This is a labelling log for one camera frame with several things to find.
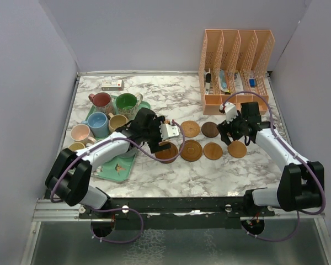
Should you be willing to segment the dark walnut coaster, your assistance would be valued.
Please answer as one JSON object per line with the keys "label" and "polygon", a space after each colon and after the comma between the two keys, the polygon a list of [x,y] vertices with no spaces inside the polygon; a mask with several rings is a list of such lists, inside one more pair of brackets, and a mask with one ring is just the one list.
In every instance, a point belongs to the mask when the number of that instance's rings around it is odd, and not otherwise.
{"label": "dark walnut coaster", "polygon": [[216,137],[219,134],[217,124],[211,121],[205,122],[201,127],[201,132],[209,138]]}

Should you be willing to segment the brown ringed wooden coaster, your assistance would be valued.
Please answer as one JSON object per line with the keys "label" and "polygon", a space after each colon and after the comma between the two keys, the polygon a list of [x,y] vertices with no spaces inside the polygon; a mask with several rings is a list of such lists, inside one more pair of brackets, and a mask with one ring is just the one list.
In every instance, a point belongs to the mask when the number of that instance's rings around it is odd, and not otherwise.
{"label": "brown ringed wooden coaster", "polygon": [[158,159],[167,160],[167,159],[170,159],[170,158],[172,158],[172,157],[174,157],[175,155],[178,154],[178,148],[173,143],[171,143],[169,141],[163,141],[159,145],[163,146],[163,145],[166,145],[166,144],[170,144],[169,149],[159,151],[159,152],[156,152],[154,154]]}

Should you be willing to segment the light brown wooden coaster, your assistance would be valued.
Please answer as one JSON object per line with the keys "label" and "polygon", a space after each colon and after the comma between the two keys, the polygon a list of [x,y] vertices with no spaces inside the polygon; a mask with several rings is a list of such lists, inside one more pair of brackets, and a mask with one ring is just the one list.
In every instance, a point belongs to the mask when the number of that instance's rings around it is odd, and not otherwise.
{"label": "light brown wooden coaster", "polygon": [[233,141],[227,146],[228,153],[234,158],[242,158],[247,154],[247,147],[240,141]]}

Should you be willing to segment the grey mug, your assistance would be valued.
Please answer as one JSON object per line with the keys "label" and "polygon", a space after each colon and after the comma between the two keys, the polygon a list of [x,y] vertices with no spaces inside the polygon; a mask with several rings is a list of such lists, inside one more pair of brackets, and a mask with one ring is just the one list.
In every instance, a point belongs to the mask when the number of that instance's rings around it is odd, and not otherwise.
{"label": "grey mug", "polygon": [[129,149],[126,153],[120,155],[121,158],[132,158],[134,157],[135,154],[137,154],[138,152],[138,149],[137,148],[132,148],[132,149]]}

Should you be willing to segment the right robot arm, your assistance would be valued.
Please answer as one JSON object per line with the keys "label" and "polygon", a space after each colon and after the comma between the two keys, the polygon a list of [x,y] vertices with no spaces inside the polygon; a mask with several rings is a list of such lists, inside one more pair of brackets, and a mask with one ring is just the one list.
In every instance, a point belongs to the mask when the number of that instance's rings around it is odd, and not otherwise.
{"label": "right robot arm", "polygon": [[226,117],[217,125],[226,145],[244,137],[248,144],[252,142],[261,147],[282,173],[278,187],[246,191],[242,209],[247,215],[256,215],[263,206],[302,212],[325,206],[324,167],[297,153],[281,137],[272,121],[263,121],[257,102],[243,103],[240,110],[227,102],[219,111]]}

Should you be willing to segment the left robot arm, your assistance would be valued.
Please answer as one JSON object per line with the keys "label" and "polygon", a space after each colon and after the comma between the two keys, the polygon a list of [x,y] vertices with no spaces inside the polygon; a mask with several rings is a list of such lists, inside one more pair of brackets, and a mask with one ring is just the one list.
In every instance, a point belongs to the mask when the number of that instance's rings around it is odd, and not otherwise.
{"label": "left robot arm", "polygon": [[141,143],[147,143],[151,153],[166,150],[170,146],[160,145],[160,142],[178,134],[179,130],[173,122],[157,116],[150,109],[141,108],[133,120],[92,146],[80,151],[62,150],[45,182],[51,192],[51,202],[65,202],[69,206],[86,205],[97,217],[108,216],[111,210],[109,196],[90,186],[92,172],[117,156],[139,149]]}

